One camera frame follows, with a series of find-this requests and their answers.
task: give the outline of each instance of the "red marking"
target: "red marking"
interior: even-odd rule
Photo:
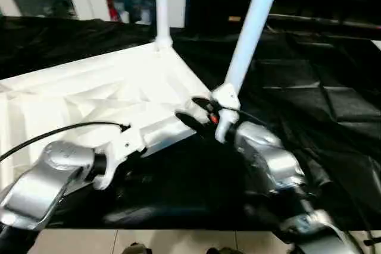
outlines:
[[[217,118],[217,116],[215,116],[215,115],[210,115],[210,120],[211,120],[214,124],[218,124],[218,118]]]

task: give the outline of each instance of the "white pole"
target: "white pole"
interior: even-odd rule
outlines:
[[[168,23],[168,0],[156,0],[156,18],[156,44],[159,49],[170,47],[172,45],[172,39]]]
[[[238,94],[274,0],[251,0],[225,83]]]

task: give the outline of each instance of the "black tarp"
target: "black tarp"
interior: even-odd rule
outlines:
[[[223,82],[237,34],[173,31],[174,48],[213,89]],[[1,78],[147,43],[149,27],[38,18],[0,20]],[[381,225],[381,52],[369,40],[264,31],[239,95],[307,173],[312,200],[344,229]],[[112,187],[62,201],[50,227],[271,227],[249,168],[232,148],[192,136],[131,159]]]

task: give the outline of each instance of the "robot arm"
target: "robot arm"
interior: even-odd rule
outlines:
[[[193,101],[207,110],[209,117],[218,114],[219,118],[212,120],[218,124],[216,139],[233,145],[249,163],[259,192],[270,198],[267,207],[280,221],[274,233],[285,243],[293,243],[293,253],[359,253],[329,214],[315,209],[308,200],[303,170],[281,140],[264,126],[239,122],[240,103],[231,84],[218,87],[209,104],[205,99]]]
[[[105,189],[127,156],[144,149],[133,128],[103,153],[65,141],[48,144],[31,169],[1,193],[0,253],[27,253],[65,195],[87,184]]]

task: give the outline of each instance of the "floor tile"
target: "floor tile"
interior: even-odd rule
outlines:
[[[44,230],[29,254],[111,254],[115,230]]]
[[[121,254],[134,242],[143,243],[154,254],[205,254],[211,247],[236,249],[232,231],[120,230],[114,254]]]
[[[365,239],[368,239],[367,233],[365,231],[351,231],[351,233],[355,237],[355,239],[357,240],[358,244],[363,249],[364,253],[365,254],[371,254],[371,247],[368,247],[368,246],[364,245],[364,243],[363,243],[363,241]],[[373,235],[373,237],[379,237],[379,236],[381,236],[381,231],[379,231],[379,230],[372,231],[372,235]],[[381,253],[381,244],[380,243],[376,244],[375,247],[376,247],[376,252]]]
[[[244,254],[286,254],[291,248],[269,231],[237,231],[237,245]]]

